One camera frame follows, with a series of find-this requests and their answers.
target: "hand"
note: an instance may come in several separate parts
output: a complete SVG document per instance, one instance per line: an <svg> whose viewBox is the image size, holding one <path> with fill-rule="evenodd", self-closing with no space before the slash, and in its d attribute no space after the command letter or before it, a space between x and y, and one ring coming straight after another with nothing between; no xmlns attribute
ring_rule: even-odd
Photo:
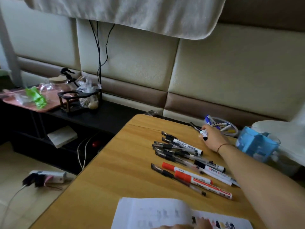
<svg viewBox="0 0 305 229"><path fill-rule="evenodd" d="M215 152L218 150L219 146L226 143L230 143L228 139L221 133L221 131L215 127L211 127L210 125L204 125L201 129L206 129L208 133L208 139L204 140L204 143L208 146L209 149Z"/></svg>
<svg viewBox="0 0 305 229"><path fill-rule="evenodd" d="M181 225L176 224L172 227L169 226L161 226L155 229L213 229L210 221L204 218L196 218L196 226L192 227L190 225Z"/></svg>

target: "forearm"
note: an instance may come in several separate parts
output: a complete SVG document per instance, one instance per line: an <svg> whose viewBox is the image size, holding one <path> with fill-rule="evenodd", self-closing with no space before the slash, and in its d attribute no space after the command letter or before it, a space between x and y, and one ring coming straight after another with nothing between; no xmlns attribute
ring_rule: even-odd
<svg viewBox="0 0 305 229"><path fill-rule="evenodd" d="M256 161L233 146L222 146L219 154L269 229L303 226L304 188L279 171Z"/></svg>

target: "green plastic bag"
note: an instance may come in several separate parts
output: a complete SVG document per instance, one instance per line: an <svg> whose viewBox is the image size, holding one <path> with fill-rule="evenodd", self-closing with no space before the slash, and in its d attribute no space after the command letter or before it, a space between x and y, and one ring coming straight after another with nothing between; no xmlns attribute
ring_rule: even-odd
<svg viewBox="0 0 305 229"><path fill-rule="evenodd" d="M33 99L38 109L42 109L47 105L47 100L39 93L35 86L30 89L26 88L25 90L27 92L27 96Z"/></svg>

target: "bracelet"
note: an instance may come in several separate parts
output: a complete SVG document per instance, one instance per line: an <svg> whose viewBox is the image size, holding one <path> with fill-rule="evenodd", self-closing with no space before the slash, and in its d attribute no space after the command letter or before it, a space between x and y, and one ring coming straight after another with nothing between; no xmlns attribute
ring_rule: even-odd
<svg viewBox="0 0 305 229"><path fill-rule="evenodd" d="M221 146L219 146L218 147L218 149L217 149L217 152L216 153L219 153L218 151L219 151L219 149L223 146L223 145L231 145L230 143L224 143L224 144L222 144Z"/></svg>

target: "wooden table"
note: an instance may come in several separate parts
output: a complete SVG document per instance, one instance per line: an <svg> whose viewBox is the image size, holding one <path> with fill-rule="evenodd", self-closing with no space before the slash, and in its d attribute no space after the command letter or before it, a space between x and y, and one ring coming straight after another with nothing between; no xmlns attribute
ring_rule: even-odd
<svg viewBox="0 0 305 229"><path fill-rule="evenodd" d="M266 228L238 187L211 178L214 184L233 194L233 200L207 192L200 196L181 183L151 170L165 160L152 150L161 141L161 131L204 151L204 157L226 166L187 125L147 115L134 116L104 147L85 170L40 216L31 229L111 228L119 199L177 198L196 210L248 219L254 229Z"/></svg>

